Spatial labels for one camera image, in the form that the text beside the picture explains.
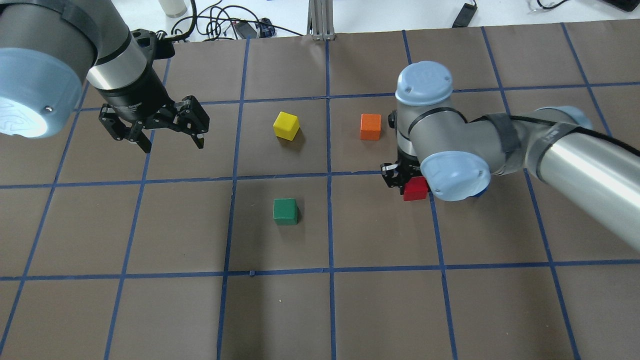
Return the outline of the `grey robot arm image right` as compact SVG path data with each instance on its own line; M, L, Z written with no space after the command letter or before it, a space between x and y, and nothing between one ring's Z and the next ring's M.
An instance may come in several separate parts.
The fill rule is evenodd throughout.
M422 176L436 198L455 202L486 190L492 176L526 170L639 248L637 148L594 130L571 105L468 120L452 93L453 76L443 64L420 61L400 72L397 107L388 116L397 161L381 165L387 187L403 191Z

